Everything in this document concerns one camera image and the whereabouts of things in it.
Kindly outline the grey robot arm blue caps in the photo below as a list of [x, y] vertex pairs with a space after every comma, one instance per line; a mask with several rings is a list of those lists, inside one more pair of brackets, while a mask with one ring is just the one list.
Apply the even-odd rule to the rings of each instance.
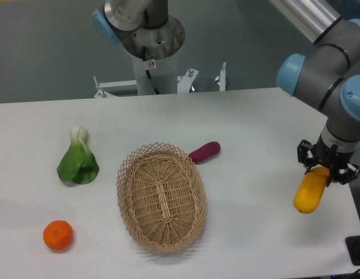
[[[360, 60], [360, 20], [343, 19], [326, 1], [273, 1], [273, 6], [316, 48], [309, 56], [289, 56], [276, 77], [284, 92], [327, 117], [315, 144], [298, 145], [298, 161], [307, 170], [327, 167], [333, 183], [353, 181], [360, 174], [350, 162], [360, 145], [360, 75], [344, 75]], [[108, 42], [122, 44], [132, 57], [140, 95], [190, 92], [197, 71], [177, 75], [173, 59], [185, 31], [169, 15], [167, 1], [105, 1], [92, 20]]]

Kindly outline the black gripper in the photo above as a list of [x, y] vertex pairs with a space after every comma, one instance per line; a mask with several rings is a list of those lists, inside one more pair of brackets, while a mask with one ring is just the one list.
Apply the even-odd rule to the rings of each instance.
[[298, 162], [305, 168], [305, 174], [314, 166], [321, 165], [329, 169], [331, 181], [342, 185], [354, 181], [360, 175], [360, 166], [349, 163], [354, 151], [341, 152], [339, 144], [327, 146], [320, 136], [312, 145], [303, 139], [297, 146]]

